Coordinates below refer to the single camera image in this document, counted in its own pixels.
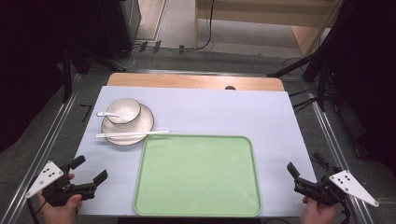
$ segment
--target white bowl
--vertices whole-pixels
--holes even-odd
[[[139,114],[140,114],[140,104],[137,102],[135,99],[132,98],[122,98],[119,99],[115,102],[113,102],[107,109],[107,112],[110,113],[117,113],[117,114],[122,114],[122,113],[129,113],[133,114],[132,116],[129,116],[128,119],[124,118],[118,118],[118,117],[111,117],[108,116],[108,120],[115,124],[125,124],[128,122],[131,122],[132,120],[136,119]]]

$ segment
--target spoon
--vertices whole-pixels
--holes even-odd
[[[122,112],[122,113],[110,113],[110,112],[98,112],[96,114],[97,117],[105,117],[105,116],[110,116],[110,117],[117,117],[120,119],[126,119],[126,120],[132,120],[136,118],[136,113],[133,111],[127,111],[127,112]]]

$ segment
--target white table surface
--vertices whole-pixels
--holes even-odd
[[[285,91],[226,91],[104,86],[92,111],[76,156],[86,161],[72,173],[74,184],[92,182],[107,169],[108,179],[95,198],[85,201],[81,215],[128,216],[134,211],[134,192],[143,141],[116,146],[101,132],[96,113],[120,98],[134,98],[154,115],[153,130],[171,133],[243,135],[253,145],[262,198],[259,217],[298,217],[303,195],[294,191],[286,166],[290,161],[301,177],[317,182],[304,139]]]

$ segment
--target metal frame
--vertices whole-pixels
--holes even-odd
[[[311,93],[308,94],[310,98],[314,98],[315,96]],[[324,133],[324,136],[327,140],[327,143],[329,144],[329,149],[332,153],[332,156],[335,160],[335,163],[337,166],[341,167],[343,170],[349,170],[349,167],[347,165],[347,160],[344,157],[343,151],[338,144],[338,141],[334,135],[334,132],[332,131],[332,126],[330,125],[330,122],[327,118],[326,112],[322,112],[320,109],[319,105],[317,102],[313,103],[313,108],[315,111],[315,114],[317,116],[317,119],[319,121],[320,127]],[[353,196],[348,196],[348,199],[350,201],[350,204],[352,206],[352,211],[354,213],[355,218],[358,220],[359,223],[364,223],[364,224],[371,224],[374,223],[372,215],[370,214],[370,211],[368,210],[367,204],[359,200]]]
[[[59,112],[55,120],[52,122],[49,131],[40,146],[40,149],[35,154],[35,158],[33,159],[32,164],[30,165],[25,177],[23,178],[22,182],[16,190],[11,204],[9,205],[1,221],[2,224],[16,223],[21,213],[21,210],[26,202],[26,199],[24,198],[24,193],[28,190],[29,184],[32,182],[34,176],[40,172],[40,168],[42,168],[47,162],[47,157],[50,154],[56,137],[58,136],[59,131],[64,125],[64,121],[66,120],[70,108],[72,107],[76,99],[76,95],[80,85],[81,76],[77,74],[73,81],[73,87],[75,87],[75,89],[72,91],[70,98],[64,104],[62,104],[61,108],[59,109]]]

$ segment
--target wooden table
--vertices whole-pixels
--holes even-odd
[[[136,86],[160,88],[195,88],[224,90],[234,87],[241,91],[284,91],[282,81],[273,77],[226,77],[202,75],[170,75],[114,73],[107,86]]]
[[[315,49],[326,28],[332,27],[343,0],[220,0],[215,1],[213,20],[290,25],[300,51]],[[194,42],[197,48],[198,19],[209,19],[211,0],[195,0]]]

